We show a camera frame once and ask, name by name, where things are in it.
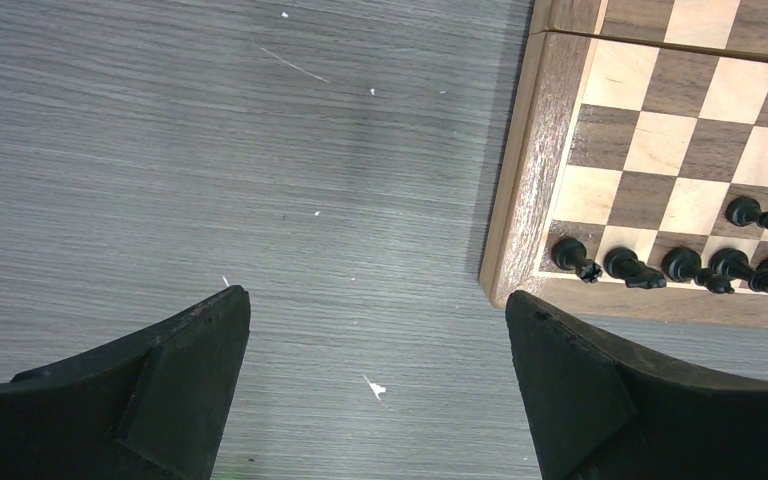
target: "chessboard border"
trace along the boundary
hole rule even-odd
[[[547,218],[596,43],[555,32],[529,39],[479,275],[485,294],[499,308],[524,289],[572,314],[768,328],[768,298],[760,294],[653,292],[610,282],[583,286],[532,274],[542,260]]]
[[[701,47],[694,45],[684,45],[680,43],[667,42],[665,38],[651,36],[647,34],[645,28],[638,28],[634,34],[611,34],[605,31],[606,17],[611,21],[608,12],[612,0],[535,0],[532,10],[531,23],[529,24],[529,35],[540,33],[556,32],[571,33],[575,35],[596,36],[604,40],[616,40],[626,43],[636,43],[655,47],[667,47],[673,50],[682,50],[695,53],[705,53],[709,55],[718,55],[726,57],[735,57],[745,60],[768,63],[768,52],[763,51],[762,47],[750,47],[734,49],[728,45],[724,48]],[[650,10],[660,5],[650,2]],[[642,17],[651,20],[652,14],[644,13]],[[629,26],[634,25],[635,21],[644,21],[644,18],[615,18],[618,23],[626,21]]]

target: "wood grain floor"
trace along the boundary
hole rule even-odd
[[[224,275],[215,478],[539,478],[477,285],[526,4],[134,3],[0,2],[0,381]],[[768,378],[768,331],[591,320]]]

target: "wooden chessboard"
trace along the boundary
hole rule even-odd
[[[768,296],[691,284],[587,285],[549,260],[570,236],[602,263],[616,246],[659,266],[687,246],[753,265],[768,231],[738,228],[726,205],[768,209],[768,63],[564,33],[527,45],[481,285],[496,306],[525,289],[571,313],[768,327]]]
[[[536,0],[531,33],[547,31],[758,59],[768,57],[768,0]]]

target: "floor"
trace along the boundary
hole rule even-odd
[[[477,286],[527,3],[134,3],[0,2],[0,381],[224,276],[214,478],[539,478]],[[765,330],[589,320],[768,379]]]

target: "white speck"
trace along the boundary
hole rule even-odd
[[[387,391],[387,388],[386,387],[382,387],[381,385],[378,385],[377,383],[370,382],[369,379],[366,378],[366,375],[362,375],[362,376],[363,376],[363,379],[366,380],[366,383],[369,385],[369,388],[372,389],[372,393],[375,394],[375,399],[378,400],[381,403],[384,403],[381,400],[381,394],[385,393]]]

